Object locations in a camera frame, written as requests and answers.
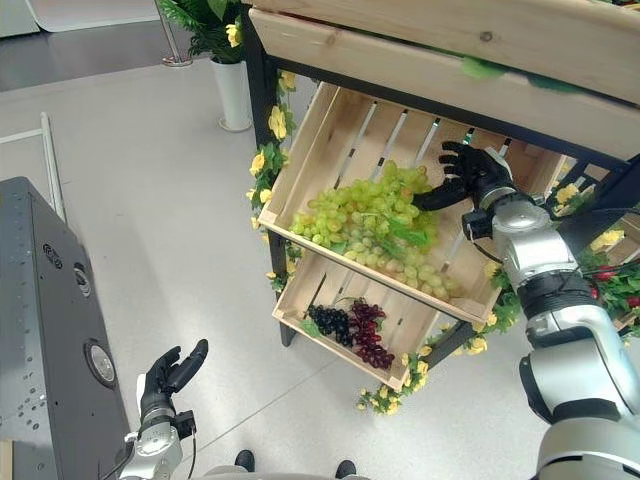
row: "grape leaf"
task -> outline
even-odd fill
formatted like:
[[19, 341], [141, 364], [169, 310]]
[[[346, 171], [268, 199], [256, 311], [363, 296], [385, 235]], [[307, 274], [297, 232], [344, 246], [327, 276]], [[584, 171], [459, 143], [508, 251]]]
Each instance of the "grape leaf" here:
[[393, 217], [387, 217], [387, 220], [389, 221], [389, 231], [392, 235], [398, 238], [402, 238], [409, 242], [411, 245], [415, 245], [418, 247], [429, 243], [429, 235], [427, 235], [426, 232], [411, 230], [404, 223], [396, 220]]
[[300, 322], [300, 328], [311, 338], [318, 338], [322, 336], [320, 330], [318, 330], [318, 326], [310, 318], [305, 318], [302, 322]]
[[347, 249], [347, 242], [334, 243], [331, 245], [331, 250], [338, 255], [342, 255]]

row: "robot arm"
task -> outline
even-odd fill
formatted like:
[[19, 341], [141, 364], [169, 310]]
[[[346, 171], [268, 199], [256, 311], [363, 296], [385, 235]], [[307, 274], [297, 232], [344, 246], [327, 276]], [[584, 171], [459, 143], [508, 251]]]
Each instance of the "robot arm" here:
[[[538, 478], [637, 478], [629, 472], [640, 476], [640, 432], [633, 425], [640, 379], [571, 250], [547, 211], [513, 185], [495, 151], [451, 142], [443, 148], [456, 153], [440, 159], [449, 177], [414, 205], [434, 210], [471, 196], [475, 209], [462, 219], [467, 238], [494, 240], [534, 349], [520, 362], [520, 377], [531, 408], [553, 424]], [[603, 475], [602, 462], [615, 474]]]

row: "grape bunch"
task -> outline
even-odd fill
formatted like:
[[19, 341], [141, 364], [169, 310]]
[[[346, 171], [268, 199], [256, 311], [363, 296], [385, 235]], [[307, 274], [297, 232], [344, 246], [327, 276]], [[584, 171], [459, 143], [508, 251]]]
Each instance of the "grape bunch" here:
[[339, 344], [349, 348], [353, 346], [353, 336], [349, 331], [350, 322], [347, 312], [336, 308], [311, 305], [307, 313], [318, 326], [321, 334], [329, 336], [335, 332], [336, 341]]
[[425, 167], [398, 168], [389, 160], [378, 181], [321, 192], [307, 203], [309, 212], [294, 215], [290, 230], [446, 301], [462, 291], [427, 263], [438, 240], [438, 214], [411, 204], [414, 194], [430, 190]]
[[376, 334], [378, 322], [376, 319], [385, 318], [387, 315], [378, 307], [378, 305], [368, 305], [363, 300], [356, 300], [351, 306], [353, 317], [351, 326], [356, 329], [353, 338], [356, 345], [360, 348], [356, 351], [356, 355], [362, 358], [362, 361], [369, 363], [373, 368], [382, 368], [388, 370], [391, 367], [395, 355], [388, 353], [378, 342], [382, 337]]

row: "shoe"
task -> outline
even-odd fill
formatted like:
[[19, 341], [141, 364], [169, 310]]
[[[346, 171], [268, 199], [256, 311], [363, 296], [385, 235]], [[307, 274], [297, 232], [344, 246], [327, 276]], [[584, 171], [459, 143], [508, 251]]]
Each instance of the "shoe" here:
[[256, 459], [251, 450], [242, 450], [236, 457], [236, 461], [233, 462], [233, 464], [244, 467], [247, 472], [256, 471]]
[[336, 470], [336, 478], [344, 478], [347, 475], [355, 475], [356, 466], [351, 460], [343, 460]]

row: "gray metal panel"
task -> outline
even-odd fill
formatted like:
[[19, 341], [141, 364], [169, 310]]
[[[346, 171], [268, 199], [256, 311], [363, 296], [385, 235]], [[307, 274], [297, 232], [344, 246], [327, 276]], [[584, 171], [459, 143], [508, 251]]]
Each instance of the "gray metal panel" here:
[[14, 479], [56, 479], [26, 179], [0, 184], [0, 438], [14, 440]]
[[[18, 444], [26, 473], [14, 479], [96, 478], [113, 466], [123, 444], [124, 407], [117, 385], [99, 383], [84, 356], [90, 339], [109, 353], [95, 288], [85, 298], [76, 283], [76, 263], [92, 280], [88, 259], [26, 179], [0, 183], [0, 259], [0, 403], [10, 420], [0, 437], [42, 445]], [[41, 443], [34, 443], [38, 436]], [[46, 462], [36, 458], [45, 451]], [[53, 476], [42, 476], [47, 465]]]

